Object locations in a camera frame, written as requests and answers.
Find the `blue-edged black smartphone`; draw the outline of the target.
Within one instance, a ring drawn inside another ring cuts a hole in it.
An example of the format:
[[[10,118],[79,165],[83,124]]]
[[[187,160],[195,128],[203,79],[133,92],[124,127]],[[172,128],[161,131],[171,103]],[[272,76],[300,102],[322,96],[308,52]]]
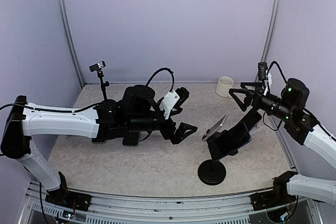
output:
[[[216,132],[208,140],[208,149],[213,161],[218,161],[245,146],[251,141],[250,132],[244,122],[229,130]]]

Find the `black round-base phone stand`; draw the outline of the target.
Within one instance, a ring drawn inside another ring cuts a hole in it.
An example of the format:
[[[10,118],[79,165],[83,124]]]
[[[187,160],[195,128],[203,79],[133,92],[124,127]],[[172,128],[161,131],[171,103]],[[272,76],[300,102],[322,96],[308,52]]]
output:
[[[106,66],[106,63],[104,61],[100,61],[94,65],[91,65],[89,67],[89,70],[91,72],[96,72],[97,73],[97,76],[100,80],[100,88],[101,88],[101,91],[102,91],[102,94],[103,94],[103,101],[101,102],[102,104],[104,105],[110,105],[110,106],[113,106],[113,105],[116,105],[116,102],[112,99],[108,99],[107,97],[107,93],[106,93],[106,88],[110,85],[108,81],[104,81],[103,78],[104,78],[104,74],[103,74],[103,71],[102,69]]]

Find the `black smartphone white back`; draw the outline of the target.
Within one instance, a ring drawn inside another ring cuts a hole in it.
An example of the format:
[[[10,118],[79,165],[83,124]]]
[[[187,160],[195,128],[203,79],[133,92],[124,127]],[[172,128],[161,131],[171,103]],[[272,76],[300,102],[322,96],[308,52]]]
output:
[[[106,140],[101,140],[101,139],[92,139],[91,142],[93,144],[103,144],[106,142]]]

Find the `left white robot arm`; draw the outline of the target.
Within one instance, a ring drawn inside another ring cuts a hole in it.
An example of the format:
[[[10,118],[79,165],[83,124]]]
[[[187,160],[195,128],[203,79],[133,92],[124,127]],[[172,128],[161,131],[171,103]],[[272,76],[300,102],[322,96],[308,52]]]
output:
[[[197,127],[176,124],[172,116],[182,112],[189,98],[185,88],[169,91],[155,101],[155,91],[145,85],[127,87],[120,101],[105,99],[81,109],[57,108],[29,103],[24,95],[10,104],[1,151],[19,161],[49,194],[66,206],[73,201],[66,179],[53,170],[34,144],[35,135],[70,135],[95,143],[121,138],[125,146],[137,146],[140,132],[158,131],[165,140],[179,144],[194,134]]]

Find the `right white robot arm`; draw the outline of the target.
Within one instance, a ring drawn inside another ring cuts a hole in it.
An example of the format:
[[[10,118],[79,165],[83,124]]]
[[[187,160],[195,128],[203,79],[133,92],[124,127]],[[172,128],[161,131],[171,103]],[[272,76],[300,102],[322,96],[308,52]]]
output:
[[[279,97],[257,83],[243,83],[239,89],[230,89],[228,93],[242,111],[251,107],[252,111],[262,110],[283,121],[287,134],[305,148],[307,154],[318,156],[335,168],[335,137],[305,108],[309,89],[302,81],[288,79]],[[335,206],[335,178],[309,177],[290,170],[274,178],[268,195],[255,196],[257,204],[265,201],[279,205],[301,196]]]

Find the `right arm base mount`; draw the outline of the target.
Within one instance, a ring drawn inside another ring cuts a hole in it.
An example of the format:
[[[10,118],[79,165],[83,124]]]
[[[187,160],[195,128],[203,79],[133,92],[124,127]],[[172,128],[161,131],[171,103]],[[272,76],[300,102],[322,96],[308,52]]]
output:
[[[262,193],[254,193],[250,196],[254,211],[273,208],[296,201],[296,196],[279,195],[273,190],[264,191]]]

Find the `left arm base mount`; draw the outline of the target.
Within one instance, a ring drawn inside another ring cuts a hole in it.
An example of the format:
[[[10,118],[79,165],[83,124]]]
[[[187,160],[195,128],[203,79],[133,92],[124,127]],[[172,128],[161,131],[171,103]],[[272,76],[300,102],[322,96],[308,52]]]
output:
[[[57,206],[87,212],[91,203],[91,196],[74,191],[69,191],[67,194],[48,193],[45,201]]]

